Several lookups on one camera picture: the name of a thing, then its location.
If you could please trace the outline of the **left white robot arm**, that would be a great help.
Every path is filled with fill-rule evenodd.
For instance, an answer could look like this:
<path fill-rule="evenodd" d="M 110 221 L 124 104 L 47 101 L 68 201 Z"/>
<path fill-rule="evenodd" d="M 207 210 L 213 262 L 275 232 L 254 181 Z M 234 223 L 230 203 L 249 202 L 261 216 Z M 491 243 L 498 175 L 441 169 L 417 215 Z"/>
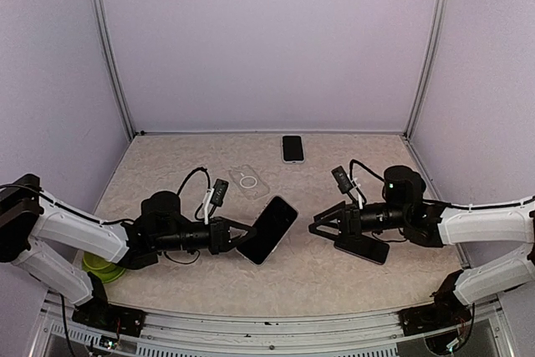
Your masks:
<path fill-rule="evenodd" d="M 69 263 L 48 242 L 89 252 L 128 270 L 156 264 L 163 252 L 206 249 L 229 252 L 254 237 L 253 227 L 225 217 L 191 221 L 181 214 L 181 199 L 158 191 L 145 199 L 135 219 L 105 221 L 63 203 L 26 174 L 1 186 L 1 261 L 29 273 L 83 305 L 85 315 L 106 328 L 117 319 L 100 280 Z"/>

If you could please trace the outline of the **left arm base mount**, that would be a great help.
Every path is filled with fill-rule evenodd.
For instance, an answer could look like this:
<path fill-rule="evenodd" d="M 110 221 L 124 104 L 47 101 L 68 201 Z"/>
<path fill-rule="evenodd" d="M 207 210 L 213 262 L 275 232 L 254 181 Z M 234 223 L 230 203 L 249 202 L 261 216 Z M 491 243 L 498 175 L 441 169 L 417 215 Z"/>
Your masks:
<path fill-rule="evenodd" d="M 92 298 L 74 308 L 72 320 L 117 335 L 140 337 L 146 312 L 108 302 L 105 290 L 96 288 Z"/>

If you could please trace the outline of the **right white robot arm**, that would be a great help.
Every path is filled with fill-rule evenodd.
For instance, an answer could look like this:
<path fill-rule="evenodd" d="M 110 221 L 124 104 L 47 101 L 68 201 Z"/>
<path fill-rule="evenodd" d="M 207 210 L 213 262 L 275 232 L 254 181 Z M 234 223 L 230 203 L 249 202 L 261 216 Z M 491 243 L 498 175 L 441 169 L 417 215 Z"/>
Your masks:
<path fill-rule="evenodd" d="M 427 309 L 433 325 L 444 327 L 461 306 L 533 281 L 533 198 L 459 206 L 425 199 L 424 180 L 408 166 L 390 166 L 379 179 L 381 202 L 369 203 L 363 194 L 352 196 L 350 203 L 340 202 L 316 215 L 309 231 L 333 241 L 341 251 L 379 265 L 385 263 L 390 243 L 378 236 L 389 230 L 421 247 L 494 241 L 519 245 L 489 263 L 448 275 Z"/>

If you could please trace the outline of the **clear case with heart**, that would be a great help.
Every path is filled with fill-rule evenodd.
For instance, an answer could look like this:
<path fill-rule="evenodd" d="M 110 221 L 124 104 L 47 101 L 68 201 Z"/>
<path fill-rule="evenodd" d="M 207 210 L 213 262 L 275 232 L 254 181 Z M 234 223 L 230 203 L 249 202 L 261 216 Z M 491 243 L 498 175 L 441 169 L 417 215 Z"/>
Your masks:
<path fill-rule="evenodd" d="M 270 193 L 269 186 L 250 165 L 232 166 L 228 174 L 248 200 L 254 201 Z"/>

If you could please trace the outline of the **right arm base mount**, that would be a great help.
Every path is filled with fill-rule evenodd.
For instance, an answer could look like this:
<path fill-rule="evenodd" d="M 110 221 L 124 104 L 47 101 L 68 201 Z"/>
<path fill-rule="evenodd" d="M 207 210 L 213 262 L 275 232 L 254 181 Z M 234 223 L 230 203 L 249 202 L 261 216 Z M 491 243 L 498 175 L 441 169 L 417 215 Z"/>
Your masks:
<path fill-rule="evenodd" d="M 452 290 L 438 290 L 432 303 L 402 309 L 398 315 L 404 336 L 411 336 L 469 322 L 473 312 Z"/>

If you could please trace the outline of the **dark red phone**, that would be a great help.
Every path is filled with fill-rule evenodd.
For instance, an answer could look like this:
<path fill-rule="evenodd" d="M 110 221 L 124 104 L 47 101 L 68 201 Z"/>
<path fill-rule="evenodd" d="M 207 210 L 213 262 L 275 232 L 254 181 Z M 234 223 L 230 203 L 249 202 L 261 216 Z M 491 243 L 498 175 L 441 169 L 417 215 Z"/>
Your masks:
<path fill-rule="evenodd" d="M 347 238 L 336 240 L 334 247 L 365 261 L 384 265 L 390 251 L 390 245 L 370 237 Z"/>

